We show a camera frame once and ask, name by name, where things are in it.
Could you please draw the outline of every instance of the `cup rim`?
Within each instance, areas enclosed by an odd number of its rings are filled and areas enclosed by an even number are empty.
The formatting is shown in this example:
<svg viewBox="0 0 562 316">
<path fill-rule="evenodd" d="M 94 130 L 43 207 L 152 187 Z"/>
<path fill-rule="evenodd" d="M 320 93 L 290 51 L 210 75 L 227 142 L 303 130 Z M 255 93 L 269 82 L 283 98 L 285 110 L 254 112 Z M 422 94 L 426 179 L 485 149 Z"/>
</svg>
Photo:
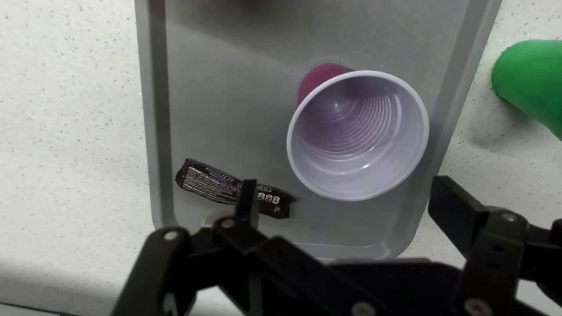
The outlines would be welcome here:
<svg viewBox="0 0 562 316">
<path fill-rule="evenodd" d="M 338 84 L 338 82 L 343 82 L 343 80 L 348 80 L 348 79 L 355 79 L 355 77 L 375 77 L 375 79 L 385 79 L 385 80 L 391 80 L 398 86 L 401 86 L 403 89 L 406 89 L 413 98 L 415 98 L 415 103 L 417 107 L 420 108 L 420 114 L 422 114 L 422 144 L 420 144 L 420 149 L 419 152 L 413 156 L 413 163 L 408 165 L 408 168 L 405 168 L 391 184 L 387 184 L 384 189 L 375 189 L 371 193 L 366 193 L 366 194 L 355 194 L 355 196 L 336 196 L 336 194 L 331 194 L 324 189 L 320 189 L 319 186 L 315 186 L 312 180 L 308 180 L 301 172 L 299 168 L 296 166 L 296 159 L 294 159 L 294 149 L 292 149 L 292 137 L 294 137 L 294 130 L 296 130 L 296 124 L 298 124 L 298 119 L 301 115 L 301 112 L 312 103 L 312 100 L 320 94 L 322 91 L 326 91 L 327 87 Z M 426 149 L 427 149 L 427 144 L 429 144 L 429 114 L 427 114 L 427 107 L 426 107 L 426 101 L 422 100 L 422 96 L 419 94 L 419 91 L 410 86 L 405 79 L 394 75 L 394 73 L 389 73 L 389 72 L 382 72 L 382 70 L 350 70 L 350 72 L 345 72 L 345 73 L 340 73 L 336 77 L 331 77 L 327 79 L 326 82 L 319 84 L 298 107 L 298 110 L 294 112 L 292 115 L 292 121 L 289 124 L 289 131 L 287 131 L 287 156 L 289 156 L 289 161 L 290 161 L 290 166 L 294 170 L 294 173 L 299 177 L 299 180 L 310 187 L 312 191 L 315 191 L 317 194 L 320 196 L 326 196 L 326 198 L 333 198 L 333 200 L 341 200 L 341 201 L 364 201 L 364 200 L 371 200 L 371 198 L 377 198 L 377 196 L 382 196 L 385 194 L 387 191 L 398 187 L 401 182 L 405 182 L 412 173 L 413 170 L 420 165 L 424 154 L 426 154 Z"/>
</svg>

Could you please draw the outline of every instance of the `green object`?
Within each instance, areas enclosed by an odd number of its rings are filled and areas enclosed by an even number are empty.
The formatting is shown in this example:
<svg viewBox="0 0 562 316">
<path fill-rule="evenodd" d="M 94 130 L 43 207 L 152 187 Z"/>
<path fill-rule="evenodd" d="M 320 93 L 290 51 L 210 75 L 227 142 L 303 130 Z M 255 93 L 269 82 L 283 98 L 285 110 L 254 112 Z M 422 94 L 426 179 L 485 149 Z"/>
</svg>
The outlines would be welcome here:
<svg viewBox="0 0 562 316">
<path fill-rule="evenodd" d="M 512 45 L 492 70 L 494 91 L 562 140 L 562 40 Z"/>
</svg>

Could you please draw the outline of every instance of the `table surface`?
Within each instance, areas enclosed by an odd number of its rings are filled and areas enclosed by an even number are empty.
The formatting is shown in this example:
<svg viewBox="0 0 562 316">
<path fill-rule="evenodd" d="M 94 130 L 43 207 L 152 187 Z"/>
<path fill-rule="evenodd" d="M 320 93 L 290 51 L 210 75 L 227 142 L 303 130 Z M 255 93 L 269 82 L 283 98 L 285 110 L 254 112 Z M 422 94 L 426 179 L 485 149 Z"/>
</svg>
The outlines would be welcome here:
<svg viewBox="0 0 562 316">
<path fill-rule="evenodd" d="M 153 230 L 134 1 L 0 1 L 0 302 L 108 314 Z M 562 147 L 491 91 L 508 45 L 562 38 L 561 0 L 505 0 L 442 173 L 485 203 L 561 217 Z M 461 266 L 424 216 L 405 256 Z M 562 314 L 535 284 L 522 300 Z M 196 314 L 238 314 L 218 293 Z"/>
</svg>

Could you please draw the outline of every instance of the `plastic cup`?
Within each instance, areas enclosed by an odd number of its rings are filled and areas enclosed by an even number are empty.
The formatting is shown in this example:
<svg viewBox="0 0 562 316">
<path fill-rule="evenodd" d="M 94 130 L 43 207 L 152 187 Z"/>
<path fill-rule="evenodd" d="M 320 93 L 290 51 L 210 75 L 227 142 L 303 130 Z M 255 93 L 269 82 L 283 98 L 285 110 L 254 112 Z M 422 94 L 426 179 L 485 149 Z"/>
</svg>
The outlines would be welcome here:
<svg viewBox="0 0 562 316">
<path fill-rule="evenodd" d="M 287 152 L 296 175 L 312 191 L 359 201 L 408 179 L 427 140 L 424 100 L 406 80 L 326 63 L 301 82 Z"/>
</svg>

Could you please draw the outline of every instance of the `pink object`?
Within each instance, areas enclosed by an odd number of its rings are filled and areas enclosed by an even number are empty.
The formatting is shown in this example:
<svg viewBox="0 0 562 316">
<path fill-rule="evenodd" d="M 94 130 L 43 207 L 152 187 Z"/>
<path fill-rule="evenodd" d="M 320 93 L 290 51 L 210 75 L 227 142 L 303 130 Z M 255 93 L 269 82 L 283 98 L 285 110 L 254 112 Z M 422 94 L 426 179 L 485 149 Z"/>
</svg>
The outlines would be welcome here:
<svg viewBox="0 0 562 316">
<path fill-rule="evenodd" d="M 345 72 L 352 72 L 352 68 L 338 65 L 338 63 L 324 63 L 313 68 L 310 73 L 305 75 L 299 86 L 299 103 L 313 91 L 317 86 L 324 84 L 326 80 L 341 75 Z"/>
</svg>

